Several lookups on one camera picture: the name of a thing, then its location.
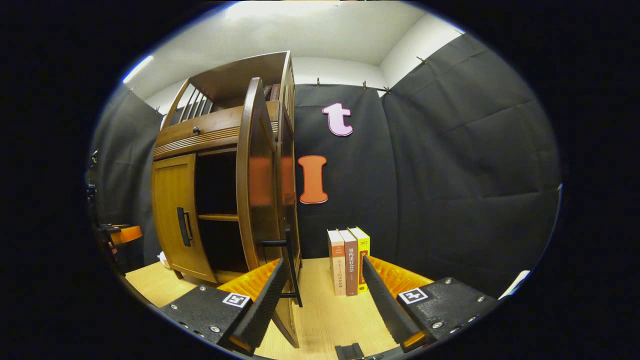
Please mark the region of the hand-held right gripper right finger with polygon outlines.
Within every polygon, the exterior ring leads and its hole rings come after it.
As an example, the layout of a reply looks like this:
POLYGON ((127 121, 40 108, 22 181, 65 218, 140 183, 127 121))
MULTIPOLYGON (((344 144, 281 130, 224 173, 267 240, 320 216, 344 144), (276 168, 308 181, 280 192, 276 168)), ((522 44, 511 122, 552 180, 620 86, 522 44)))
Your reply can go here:
POLYGON ((375 307, 404 353, 443 342, 499 304, 498 299, 452 276, 434 281, 368 255, 361 262, 375 307))

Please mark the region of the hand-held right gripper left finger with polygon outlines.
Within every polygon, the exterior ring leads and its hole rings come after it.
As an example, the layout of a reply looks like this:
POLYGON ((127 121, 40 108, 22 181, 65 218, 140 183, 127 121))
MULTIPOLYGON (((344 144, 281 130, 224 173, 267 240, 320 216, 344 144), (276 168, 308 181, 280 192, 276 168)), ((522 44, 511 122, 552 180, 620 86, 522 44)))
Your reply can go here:
POLYGON ((218 287, 198 285, 159 310, 211 344, 250 357, 262 344, 287 278, 280 258, 218 287))

